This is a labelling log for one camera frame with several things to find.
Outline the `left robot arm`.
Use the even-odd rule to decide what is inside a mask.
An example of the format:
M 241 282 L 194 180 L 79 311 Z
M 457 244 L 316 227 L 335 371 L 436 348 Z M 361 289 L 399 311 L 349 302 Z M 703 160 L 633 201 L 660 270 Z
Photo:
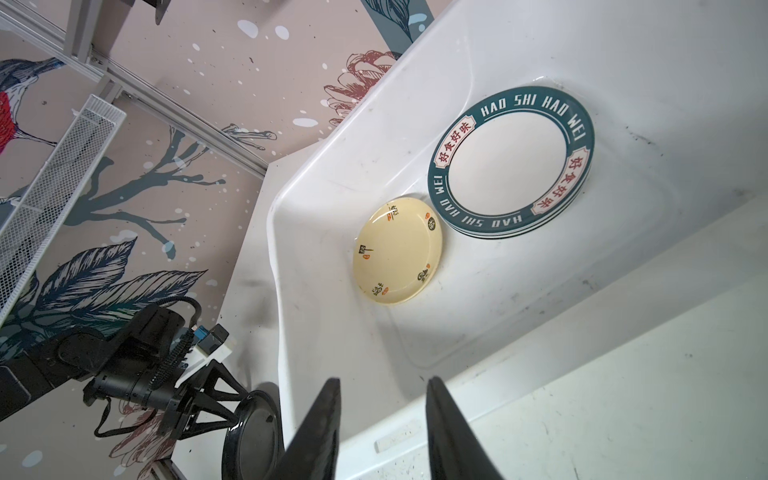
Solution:
M 1 417 L 7 419 L 70 380 L 84 382 L 83 401 L 123 400 L 159 418 L 158 432 L 183 440 L 238 424 L 229 402 L 248 391 L 211 356 L 215 331 L 202 328 L 201 305 L 169 297 L 139 311 L 117 334 L 90 327 L 58 334 L 1 366 Z M 188 362 L 201 346 L 209 357 Z

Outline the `green rim plate front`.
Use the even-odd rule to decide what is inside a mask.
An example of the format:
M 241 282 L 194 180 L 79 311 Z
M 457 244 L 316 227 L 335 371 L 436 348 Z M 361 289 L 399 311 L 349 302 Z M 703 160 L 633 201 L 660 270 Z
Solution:
M 427 190 L 455 231 L 511 238 L 543 226 L 575 200 L 594 153 L 594 124 L 579 100 L 552 87 L 517 87 L 453 121 L 431 156 Z

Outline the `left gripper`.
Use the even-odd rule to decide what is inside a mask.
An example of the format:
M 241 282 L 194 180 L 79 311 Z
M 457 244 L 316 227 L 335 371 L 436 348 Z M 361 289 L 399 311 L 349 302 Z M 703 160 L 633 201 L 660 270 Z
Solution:
M 92 367 L 93 377 L 83 388 L 83 403 L 117 399 L 163 411 L 157 433 L 185 440 L 237 424 L 226 403 L 239 403 L 249 392 L 217 360 L 193 374 L 183 387 L 176 382 L 186 370 L 186 359 L 158 360 L 132 354 L 114 354 Z

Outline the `cream yellow small plate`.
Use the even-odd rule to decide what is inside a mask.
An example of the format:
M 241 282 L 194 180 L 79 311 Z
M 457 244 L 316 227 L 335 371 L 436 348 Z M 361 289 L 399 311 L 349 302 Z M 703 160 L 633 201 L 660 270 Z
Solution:
M 439 266 L 442 227 L 424 201 L 399 197 L 381 206 L 361 228 L 353 274 L 369 299 L 395 305 L 418 295 Z

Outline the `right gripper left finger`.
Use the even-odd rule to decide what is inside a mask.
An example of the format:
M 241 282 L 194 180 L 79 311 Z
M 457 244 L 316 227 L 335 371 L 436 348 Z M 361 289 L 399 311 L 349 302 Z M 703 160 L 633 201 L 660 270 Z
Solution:
M 341 382 L 329 378 L 267 479 L 333 480 L 339 451 Z

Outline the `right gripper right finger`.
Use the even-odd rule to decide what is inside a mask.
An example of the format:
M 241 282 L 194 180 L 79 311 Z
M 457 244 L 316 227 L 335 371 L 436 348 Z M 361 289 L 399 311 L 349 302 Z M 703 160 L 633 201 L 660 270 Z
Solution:
M 427 384 L 426 420 L 432 479 L 502 479 L 437 376 Z

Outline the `black round plate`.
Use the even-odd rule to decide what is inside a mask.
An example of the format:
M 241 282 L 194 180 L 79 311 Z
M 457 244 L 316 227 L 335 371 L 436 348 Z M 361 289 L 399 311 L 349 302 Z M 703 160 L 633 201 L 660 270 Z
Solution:
M 221 476 L 224 480 L 267 479 L 284 453 L 282 424 L 274 399 L 252 391 L 235 410 L 237 423 L 225 435 Z

